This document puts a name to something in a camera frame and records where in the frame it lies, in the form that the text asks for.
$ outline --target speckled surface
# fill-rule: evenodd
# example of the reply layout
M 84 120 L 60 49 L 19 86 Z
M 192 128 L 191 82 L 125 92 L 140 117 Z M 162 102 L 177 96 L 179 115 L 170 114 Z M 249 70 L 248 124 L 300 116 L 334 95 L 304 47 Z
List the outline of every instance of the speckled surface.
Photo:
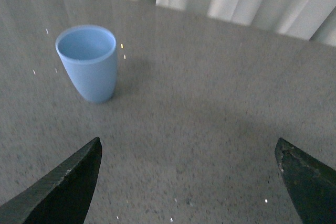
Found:
M 299 223 L 277 139 L 336 168 L 335 48 L 126 0 L 0 7 L 0 205 L 95 136 L 86 224 Z M 77 93 L 54 48 L 80 24 L 124 45 L 104 104 Z

